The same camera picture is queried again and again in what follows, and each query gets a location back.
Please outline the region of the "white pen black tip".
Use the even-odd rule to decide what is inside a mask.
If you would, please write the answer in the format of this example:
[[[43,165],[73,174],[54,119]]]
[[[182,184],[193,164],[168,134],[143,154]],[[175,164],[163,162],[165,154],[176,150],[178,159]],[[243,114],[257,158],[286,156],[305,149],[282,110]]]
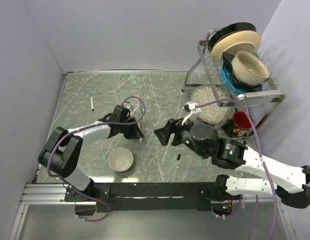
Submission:
[[[91,111],[95,110],[95,108],[94,108],[94,100],[93,100],[92,96],[90,96],[90,108],[91,108]]]

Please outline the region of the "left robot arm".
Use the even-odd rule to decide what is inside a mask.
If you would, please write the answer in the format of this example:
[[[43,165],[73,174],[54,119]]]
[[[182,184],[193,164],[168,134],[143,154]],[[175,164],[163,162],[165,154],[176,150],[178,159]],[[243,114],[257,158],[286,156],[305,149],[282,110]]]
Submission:
[[[96,198],[98,191],[94,187],[94,181],[77,167],[81,149],[118,134],[122,134],[127,140],[145,137],[130,109],[119,104],[114,107],[113,112],[92,124],[73,129],[56,127],[42,148],[38,162],[46,167],[51,176],[60,177],[75,187],[76,195],[81,200],[88,201]]]

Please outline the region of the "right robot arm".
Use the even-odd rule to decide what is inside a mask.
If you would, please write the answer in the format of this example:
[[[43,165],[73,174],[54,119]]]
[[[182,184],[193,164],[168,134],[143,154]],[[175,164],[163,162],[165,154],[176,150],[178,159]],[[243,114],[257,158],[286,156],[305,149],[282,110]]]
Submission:
[[[203,159],[219,168],[254,175],[240,178],[225,174],[216,177],[208,193],[218,200],[228,196],[257,195],[280,198],[289,207],[305,209],[310,205],[310,166],[295,167],[263,156],[251,147],[231,138],[220,138],[218,131],[206,123],[185,123],[169,119],[162,128],[154,130],[162,146],[185,145]]]

